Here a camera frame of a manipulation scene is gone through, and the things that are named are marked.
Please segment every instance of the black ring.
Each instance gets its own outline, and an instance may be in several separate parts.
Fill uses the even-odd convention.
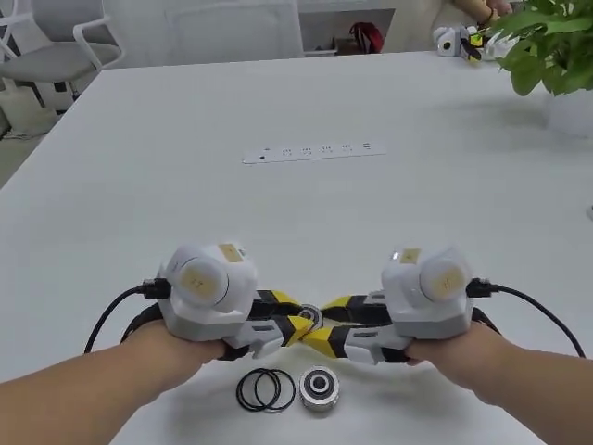
[[[270,402],[267,404],[262,403],[261,399],[259,397],[258,397],[258,401],[260,402],[260,405],[249,403],[246,400],[245,393],[243,392],[243,386],[245,385],[245,382],[247,381],[247,379],[250,376],[257,375],[257,374],[259,374],[258,380],[263,375],[267,375],[271,379],[272,383],[274,384],[274,396],[271,398]],[[252,412],[252,413],[260,413],[262,411],[266,411],[266,410],[270,409],[278,401],[278,399],[280,399],[281,389],[282,389],[282,385],[280,384],[280,378],[278,378],[278,375],[276,375],[273,371],[271,371],[269,369],[257,368],[257,369],[254,369],[254,370],[248,372],[246,375],[243,376],[243,378],[241,378],[241,380],[239,380],[239,383],[237,384],[237,388],[235,391],[235,396],[236,396],[237,402],[239,403],[241,408],[243,408],[249,412]]]
[[[297,384],[295,383],[295,379],[293,379],[293,377],[291,377],[290,374],[288,374],[286,371],[283,371],[282,369],[270,369],[269,371],[274,373],[274,375],[276,375],[276,378],[278,378],[278,375],[283,375],[284,377],[286,377],[286,379],[290,382],[290,384],[293,387],[293,394],[287,403],[285,403],[282,406],[273,406],[274,404],[276,404],[276,401],[275,401],[272,405],[269,405],[268,408],[266,408],[266,411],[281,413],[282,411],[285,411],[295,401],[295,397],[297,396]],[[258,382],[260,379],[261,379],[261,375],[256,379],[255,394],[256,394],[256,400],[263,405],[263,402],[259,398],[259,394],[258,394]]]

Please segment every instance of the metal bearing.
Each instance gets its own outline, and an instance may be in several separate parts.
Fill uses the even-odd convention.
[[[306,318],[313,322],[313,326],[309,331],[315,331],[323,327],[323,313],[322,310],[312,304],[303,304],[302,311],[298,315],[299,317]]]
[[[298,390],[303,405],[320,413],[334,408],[339,398],[340,384],[332,370],[315,366],[300,377]]]

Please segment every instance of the human hand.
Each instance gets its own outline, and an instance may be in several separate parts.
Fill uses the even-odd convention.
[[[500,16],[506,16],[512,12],[512,6],[508,0],[486,0],[486,3],[496,10]]]
[[[470,330],[449,340],[416,340],[406,350],[411,364],[428,361],[448,380],[490,403],[512,353],[518,348],[489,327],[472,323]]]
[[[189,380],[202,365],[220,358],[220,341],[195,343],[174,337],[163,322],[153,322],[135,331],[121,345],[141,361],[147,373],[159,379],[159,392],[177,388]]]

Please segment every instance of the electrical outlet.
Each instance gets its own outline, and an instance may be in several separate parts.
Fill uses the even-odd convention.
[[[335,159],[358,156],[386,155],[387,151],[381,144],[373,142],[319,144],[307,146],[266,147],[247,153],[244,164],[264,164],[267,162],[286,162],[290,160]]]

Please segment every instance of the white table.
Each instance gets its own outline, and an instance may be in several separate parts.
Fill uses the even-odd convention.
[[[453,242],[476,274],[536,296],[593,353],[593,147],[543,129],[544,97],[516,96],[493,67],[432,54],[103,72],[0,192],[0,379],[80,353],[107,304],[179,244],[228,238],[249,248],[261,286],[314,304],[377,288],[396,243]],[[388,155],[241,162],[262,146],[369,137]],[[123,304],[98,346],[144,306]],[[480,307],[515,342],[573,353],[513,297]],[[328,364],[342,399],[324,419],[298,402],[246,413],[234,386],[262,364],[295,377]],[[329,362],[300,346],[207,366],[115,443],[318,440],[539,443],[429,365]]]

